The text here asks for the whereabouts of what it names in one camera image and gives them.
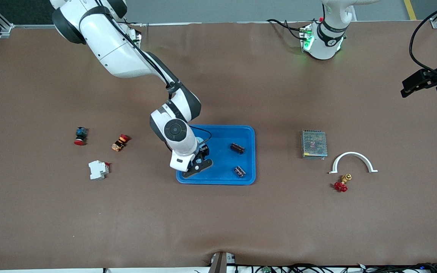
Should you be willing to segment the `white circuit breaker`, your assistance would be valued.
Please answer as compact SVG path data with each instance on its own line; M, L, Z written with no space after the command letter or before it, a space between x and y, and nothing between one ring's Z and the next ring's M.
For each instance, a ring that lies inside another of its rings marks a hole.
M98 181L106 178L106 175L110 173L109 166L110 164L108 162L99 160L88 163L88 167L90 168L90 180Z

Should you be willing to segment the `white semicircular pipe clamp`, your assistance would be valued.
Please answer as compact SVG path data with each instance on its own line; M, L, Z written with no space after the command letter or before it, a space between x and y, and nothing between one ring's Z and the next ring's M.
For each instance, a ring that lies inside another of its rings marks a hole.
M328 174L338 173L339 162L341 159L343 159L346 156L353 156L353 157L357 157L358 159L360 159L366 165L369 173L377 173L378 172L378 170L374 168L372 162L363 154L358 153L358 152L345 152L345 153L340 154L339 156L337 156L335 158L335 160L333 161L333 164L332 164L332 169L331 169L331 171L329 171Z

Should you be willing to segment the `red yellow push button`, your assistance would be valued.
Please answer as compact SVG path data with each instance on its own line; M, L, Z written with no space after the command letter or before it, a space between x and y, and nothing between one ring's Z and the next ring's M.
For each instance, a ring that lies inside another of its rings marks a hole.
M130 140L130 137L128 135L121 134L119 136L118 140L114 144L112 144L111 148L114 151L119 152L122 150L123 147L126 147L129 140Z

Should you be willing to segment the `blue plastic tray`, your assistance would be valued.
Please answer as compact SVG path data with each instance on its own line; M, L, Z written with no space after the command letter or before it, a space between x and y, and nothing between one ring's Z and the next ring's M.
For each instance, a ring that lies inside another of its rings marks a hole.
M251 126L238 125L195 125L192 130L196 137L207 140L213 166L200 173L183 178L181 172L176 172L176 179L182 184L203 185L251 185L256 180L256 142L255 130ZM230 149L230 144L236 143L245 148L244 154ZM246 172L244 178L239 178L234 172L236 166L241 166Z

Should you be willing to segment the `red emergency stop button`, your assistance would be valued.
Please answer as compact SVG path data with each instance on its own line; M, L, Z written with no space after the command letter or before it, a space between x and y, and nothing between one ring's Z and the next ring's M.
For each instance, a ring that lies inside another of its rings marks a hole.
M87 129L85 127L78 127L75 132L76 138L74 144L78 146L86 145Z

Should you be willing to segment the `metal mesh power supply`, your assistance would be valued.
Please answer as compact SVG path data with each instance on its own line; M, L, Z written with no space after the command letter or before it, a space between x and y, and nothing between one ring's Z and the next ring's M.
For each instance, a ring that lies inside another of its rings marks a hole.
M303 159L324 160L328 157L326 133L317 130L301 131L301 156Z

